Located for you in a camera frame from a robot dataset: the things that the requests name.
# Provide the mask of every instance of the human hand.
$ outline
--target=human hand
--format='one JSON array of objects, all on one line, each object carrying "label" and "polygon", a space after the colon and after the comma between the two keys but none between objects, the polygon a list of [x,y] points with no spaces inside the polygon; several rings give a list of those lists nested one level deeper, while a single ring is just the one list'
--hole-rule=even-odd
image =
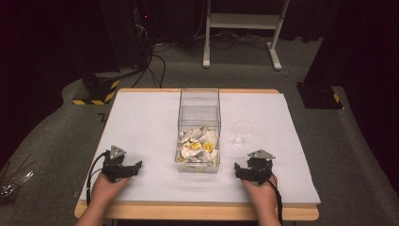
[{"label": "human hand", "polygon": [[[277,177],[272,176],[269,181],[277,187]],[[277,198],[274,188],[264,182],[261,186],[256,186],[250,181],[241,179],[247,193],[256,209],[259,225],[280,225],[276,213]]]},{"label": "human hand", "polygon": [[102,172],[100,172],[91,192],[90,205],[95,204],[107,207],[120,194],[130,179],[130,177],[123,178],[116,183],[112,183]]}]

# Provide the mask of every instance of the person's right hand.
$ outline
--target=person's right hand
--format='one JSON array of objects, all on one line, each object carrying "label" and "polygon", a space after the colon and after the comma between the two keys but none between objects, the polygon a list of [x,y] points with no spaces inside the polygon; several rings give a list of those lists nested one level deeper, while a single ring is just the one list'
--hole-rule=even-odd
[{"label": "person's right hand", "polygon": [[[272,176],[269,181],[276,186],[277,177]],[[276,213],[277,199],[274,188],[268,182],[264,182],[261,186],[256,186],[247,180],[241,179],[241,182],[246,188],[252,204],[256,209],[259,225],[280,225]]]}]

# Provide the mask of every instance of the wooden table edge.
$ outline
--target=wooden table edge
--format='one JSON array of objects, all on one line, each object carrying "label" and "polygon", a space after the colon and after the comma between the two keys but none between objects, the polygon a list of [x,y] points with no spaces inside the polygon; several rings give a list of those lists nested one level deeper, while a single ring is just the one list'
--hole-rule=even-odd
[{"label": "wooden table edge", "polygon": [[[74,214],[80,218],[87,208],[86,201],[79,200]],[[256,220],[256,212],[250,203],[228,202],[114,202],[105,218],[118,219],[181,219],[181,220]],[[317,220],[316,204],[284,204],[284,220]]]}]

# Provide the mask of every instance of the cable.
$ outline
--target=cable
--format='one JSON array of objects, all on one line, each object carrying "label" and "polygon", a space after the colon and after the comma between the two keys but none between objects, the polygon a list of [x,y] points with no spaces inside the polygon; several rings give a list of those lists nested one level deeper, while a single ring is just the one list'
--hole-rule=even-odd
[{"label": "cable", "polygon": [[94,160],[93,164],[91,165],[90,171],[88,172],[88,181],[86,182],[86,203],[88,205],[90,204],[91,201],[91,176],[93,174],[93,169],[96,166],[97,161],[103,156],[105,156],[105,153],[100,154],[96,158],[96,160]]}]

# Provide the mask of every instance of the white metal stand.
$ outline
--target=white metal stand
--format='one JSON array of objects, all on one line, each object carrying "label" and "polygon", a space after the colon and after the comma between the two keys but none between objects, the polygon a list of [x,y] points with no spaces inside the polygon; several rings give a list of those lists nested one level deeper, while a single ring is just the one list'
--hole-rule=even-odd
[{"label": "white metal stand", "polygon": [[279,15],[258,15],[258,14],[230,14],[230,13],[211,13],[211,0],[208,0],[206,17],[205,46],[203,51],[203,67],[211,66],[210,31],[211,27],[225,28],[245,28],[245,29],[265,29],[275,30],[272,42],[267,43],[267,49],[273,61],[276,71],[281,70],[281,64],[276,53],[276,44],[279,39],[282,23],[284,22],[285,12],[287,11],[290,0],[283,0],[282,9]]}]

